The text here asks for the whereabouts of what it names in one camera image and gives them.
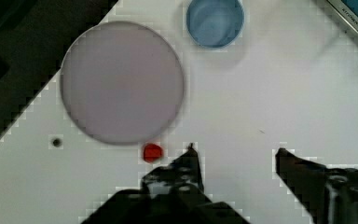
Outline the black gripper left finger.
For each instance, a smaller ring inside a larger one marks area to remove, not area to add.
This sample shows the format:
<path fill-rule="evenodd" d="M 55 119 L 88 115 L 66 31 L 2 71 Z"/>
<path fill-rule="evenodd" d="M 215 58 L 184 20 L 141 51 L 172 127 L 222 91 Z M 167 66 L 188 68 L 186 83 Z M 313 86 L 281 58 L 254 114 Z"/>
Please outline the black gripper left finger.
<path fill-rule="evenodd" d="M 144 175 L 140 184 L 115 193 L 81 224 L 249 224 L 227 203 L 205 195 L 193 144 Z"/>

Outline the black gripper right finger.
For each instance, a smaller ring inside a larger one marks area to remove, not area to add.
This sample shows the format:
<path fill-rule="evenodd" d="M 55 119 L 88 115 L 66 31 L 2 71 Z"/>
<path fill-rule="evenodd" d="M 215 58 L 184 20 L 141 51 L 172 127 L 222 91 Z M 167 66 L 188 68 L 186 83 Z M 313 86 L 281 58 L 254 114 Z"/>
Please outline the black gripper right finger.
<path fill-rule="evenodd" d="M 285 148 L 275 155 L 276 174 L 313 224 L 358 224 L 358 169 L 328 168 Z"/>

